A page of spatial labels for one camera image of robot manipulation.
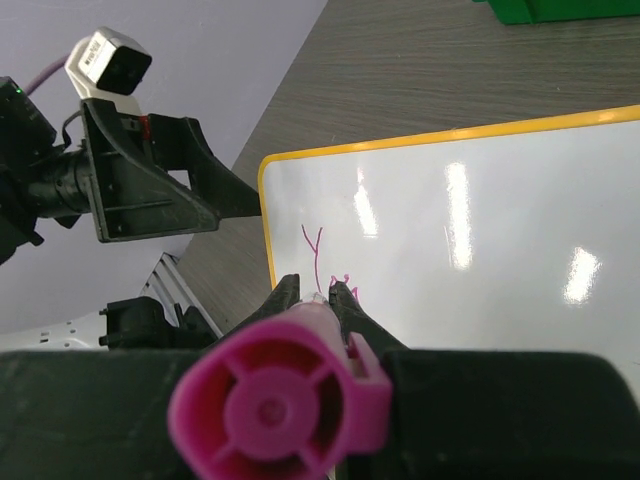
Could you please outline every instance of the wooden tabletop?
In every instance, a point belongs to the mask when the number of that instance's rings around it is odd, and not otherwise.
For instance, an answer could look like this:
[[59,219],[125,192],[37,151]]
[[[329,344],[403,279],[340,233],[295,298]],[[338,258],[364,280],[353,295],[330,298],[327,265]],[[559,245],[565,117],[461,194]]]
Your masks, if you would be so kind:
[[[640,103],[640,17],[506,27],[470,0],[329,0],[234,171],[272,153]],[[228,328],[268,295],[260,218],[180,271]]]

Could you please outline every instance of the purple cable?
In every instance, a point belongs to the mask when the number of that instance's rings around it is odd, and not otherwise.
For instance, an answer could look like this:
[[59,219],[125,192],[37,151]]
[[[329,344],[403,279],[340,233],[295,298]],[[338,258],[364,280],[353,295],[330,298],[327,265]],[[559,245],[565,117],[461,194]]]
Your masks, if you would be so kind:
[[68,57],[69,57],[68,55],[65,55],[64,57],[59,58],[58,60],[53,62],[51,65],[49,65],[47,68],[45,68],[42,72],[40,72],[38,76],[33,80],[31,80],[31,83],[27,85],[27,87],[24,89],[24,93],[26,93],[27,96],[29,96],[33,92],[35,92],[40,85],[42,85],[44,82],[46,82],[49,79],[49,77],[51,77],[54,73],[56,73],[58,70],[64,67],[64,64],[67,61]]

